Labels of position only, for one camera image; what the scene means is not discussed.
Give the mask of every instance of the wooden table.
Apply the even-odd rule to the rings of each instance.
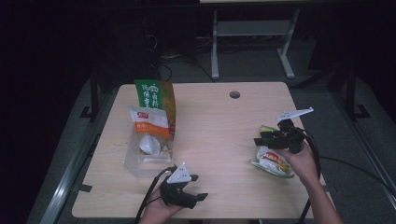
[[[259,127],[276,127],[276,115],[295,110],[281,82],[174,84],[177,129],[174,161],[200,176],[184,190],[209,193],[194,209],[175,218],[298,218],[308,196],[298,177],[284,179],[255,168]],[[240,97],[230,97],[238,91]],[[120,87],[84,185],[75,217],[134,217],[152,179],[136,178],[123,165],[132,130],[128,105],[138,105],[134,85]],[[297,127],[300,119],[293,119]],[[311,211],[307,218],[312,218]]]

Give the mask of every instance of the human hand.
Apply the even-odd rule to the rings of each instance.
[[[163,224],[169,217],[183,209],[177,205],[166,205],[161,199],[160,188],[156,188],[148,199],[140,224]]]
[[[300,177],[301,182],[305,186],[313,183],[313,181],[318,181],[317,167],[312,149],[306,142],[302,143],[299,153],[292,154],[283,149],[278,150],[277,153],[286,159],[294,173]]]

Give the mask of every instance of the small snack packet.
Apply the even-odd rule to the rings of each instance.
[[[157,108],[129,106],[140,149],[149,155],[160,155],[169,139],[166,113]]]
[[[134,81],[138,106],[130,106],[140,149],[149,155],[172,152],[176,127],[176,106],[173,86],[152,79]]]

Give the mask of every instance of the clear plastic container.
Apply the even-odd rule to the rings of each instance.
[[[167,167],[173,166],[173,138],[160,140],[162,150],[160,155],[149,155],[144,153],[139,147],[140,136],[132,128],[131,137],[124,158],[125,167],[136,177],[154,178]]]

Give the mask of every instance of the grommet hole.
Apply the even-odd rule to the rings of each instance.
[[[239,93],[239,91],[231,91],[230,97],[233,99],[238,99],[239,97],[241,97],[241,93]]]

